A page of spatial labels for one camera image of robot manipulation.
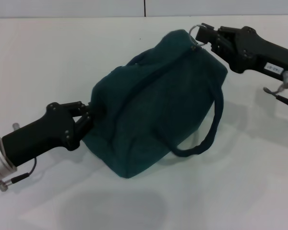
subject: bag handle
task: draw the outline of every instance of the bag handle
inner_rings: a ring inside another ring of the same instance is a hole
[[[173,144],[172,141],[169,140],[169,137],[167,136],[167,134],[164,132],[164,130],[162,128],[159,128],[157,130],[158,136],[161,138],[161,140],[163,142],[165,142],[165,144],[168,146],[168,148],[176,156],[189,157],[191,155],[199,155],[199,154],[205,152],[206,150],[208,150],[212,146],[212,144],[215,140],[217,127],[220,123],[222,113],[223,113],[224,98],[223,98],[223,92],[221,89],[221,85],[217,85],[217,84],[213,83],[213,84],[210,84],[209,89],[210,89],[210,92],[211,92],[211,94],[214,98],[214,101],[215,101],[215,116],[213,118],[213,122],[212,122],[212,125],[210,127],[210,130],[209,130],[207,136],[201,142],[200,145],[195,146],[192,149],[180,150]]]

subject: fabric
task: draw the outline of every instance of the fabric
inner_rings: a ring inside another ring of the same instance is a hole
[[[172,151],[180,157],[201,154],[213,143],[223,112],[221,86],[227,69],[184,30],[117,67],[94,88],[94,127],[87,147],[121,177],[130,178]],[[215,102],[215,117],[197,147],[177,145],[198,129]]]

